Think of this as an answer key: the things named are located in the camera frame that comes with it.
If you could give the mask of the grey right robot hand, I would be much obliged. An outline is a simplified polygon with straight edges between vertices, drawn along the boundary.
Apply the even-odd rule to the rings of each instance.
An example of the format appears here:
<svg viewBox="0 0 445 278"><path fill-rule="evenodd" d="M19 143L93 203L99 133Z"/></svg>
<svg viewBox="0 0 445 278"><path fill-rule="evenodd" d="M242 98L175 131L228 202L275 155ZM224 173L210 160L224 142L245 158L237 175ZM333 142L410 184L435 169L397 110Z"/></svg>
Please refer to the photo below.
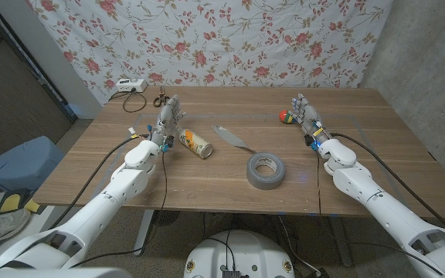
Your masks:
<svg viewBox="0 0 445 278"><path fill-rule="evenodd" d="M319 144L331 139L331 135L322 124L321 115L303 94L299 93L293 98L291 106L291 116L300 124L305 135Z"/></svg>

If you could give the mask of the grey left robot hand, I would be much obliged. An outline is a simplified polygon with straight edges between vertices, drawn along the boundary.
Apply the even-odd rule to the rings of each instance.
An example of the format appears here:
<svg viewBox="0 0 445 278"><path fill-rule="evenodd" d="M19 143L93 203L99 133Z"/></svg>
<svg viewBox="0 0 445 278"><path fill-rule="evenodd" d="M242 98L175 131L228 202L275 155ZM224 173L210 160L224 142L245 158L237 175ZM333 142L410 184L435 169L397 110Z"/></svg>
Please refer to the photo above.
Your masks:
<svg viewBox="0 0 445 278"><path fill-rule="evenodd" d="M160 110L157 123L153 127L151 141L161 146L168 136L177 130L178 122L186 115L181 112L178 95L174 95Z"/></svg>

